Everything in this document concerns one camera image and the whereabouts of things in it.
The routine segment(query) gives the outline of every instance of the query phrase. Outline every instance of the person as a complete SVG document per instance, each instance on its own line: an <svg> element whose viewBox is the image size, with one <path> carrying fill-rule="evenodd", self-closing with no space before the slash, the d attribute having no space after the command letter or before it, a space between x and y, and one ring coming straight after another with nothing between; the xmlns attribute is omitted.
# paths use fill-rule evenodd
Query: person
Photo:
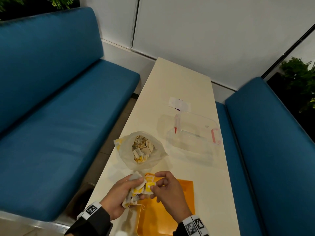
<svg viewBox="0 0 315 236"><path fill-rule="evenodd" d="M93 203L87 207L78 217L73 226L65 233L66 236L90 236L109 235L112 228L110 221L117 219L123 214L125 208L122 202L127 197L130 189L143 183L144 178L129 180L131 175L117 181L109 190L101 202ZM151 186L151 199L157 198L157 202L162 202L166 211L178 223L174 236L182 235L208 235L207 228L198 216L193 215L185 200L184 192L179 181L169 171L160 171L155 174L162 179Z"/></svg>

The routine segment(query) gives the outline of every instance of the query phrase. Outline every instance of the clear plastic container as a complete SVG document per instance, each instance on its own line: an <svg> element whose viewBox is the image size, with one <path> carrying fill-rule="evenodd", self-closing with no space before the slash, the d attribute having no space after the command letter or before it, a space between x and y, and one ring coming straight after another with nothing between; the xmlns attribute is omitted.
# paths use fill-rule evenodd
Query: clear plastic container
<svg viewBox="0 0 315 236"><path fill-rule="evenodd" d="M172 155L211 163L222 137L214 120L189 112L178 112L174 117L174 128L167 132L166 142Z"/></svg>

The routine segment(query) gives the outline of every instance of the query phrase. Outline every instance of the tabletop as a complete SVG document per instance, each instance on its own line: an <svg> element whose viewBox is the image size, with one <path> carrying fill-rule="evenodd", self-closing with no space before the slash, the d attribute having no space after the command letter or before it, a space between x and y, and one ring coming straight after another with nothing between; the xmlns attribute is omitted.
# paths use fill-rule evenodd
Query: tabletop
<svg viewBox="0 0 315 236"><path fill-rule="evenodd" d="M211 79L168 60L158 58L143 90L120 135L145 131L166 145L167 129L174 126L174 109L168 106L170 97L191 104L191 112L210 118L219 124ZM169 170L178 179L194 184L195 211L211 235L240 235L223 144L213 156L211 165L191 162L171 155L144 172ZM100 201L119 179L132 174L120 159L116 148L97 182L88 205ZM132 235L136 213L125 210L113 221L110 235L125 231Z"/></svg>

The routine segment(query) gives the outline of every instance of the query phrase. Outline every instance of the tiled floor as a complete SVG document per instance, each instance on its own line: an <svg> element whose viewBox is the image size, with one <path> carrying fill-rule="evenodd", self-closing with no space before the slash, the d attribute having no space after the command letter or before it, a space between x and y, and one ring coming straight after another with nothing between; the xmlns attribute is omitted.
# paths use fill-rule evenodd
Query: tiled floor
<svg viewBox="0 0 315 236"><path fill-rule="evenodd" d="M85 175L82 184L89 182L96 185L108 158L115 147L113 141L119 138L128 117L136 104L136 101L137 100L133 98L128 101L116 124L108 135L108 138L105 140L103 146L93 161L89 171ZM0 219L0 236L62 236L62 234L46 229L34 228L18 222Z"/></svg>

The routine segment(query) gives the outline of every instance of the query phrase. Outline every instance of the seat cushion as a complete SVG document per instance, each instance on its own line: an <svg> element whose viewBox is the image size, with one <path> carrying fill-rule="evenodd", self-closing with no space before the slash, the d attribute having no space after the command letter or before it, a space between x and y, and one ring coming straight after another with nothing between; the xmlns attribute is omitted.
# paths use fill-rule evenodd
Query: seat cushion
<svg viewBox="0 0 315 236"><path fill-rule="evenodd" d="M226 107L267 233L315 235L315 144L261 78Z"/></svg>
<svg viewBox="0 0 315 236"><path fill-rule="evenodd" d="M0 23L0 132L102 56L90 7Z"/></svg>
<svg viewBox="0 0 315 236"><path fill-rule="evenodd" d="M0 210L56 219L139 79L100 60L0 140Z"/></svg>
<svg viewBox="0 0 315 236"><path fill-rule="evenodd" d="M241 155L225 106L216 102L220 129L223 138L226 162L233 191L234 204L241 236L261 236L262 231L257 217L252 194L244 173Z"/></svg>

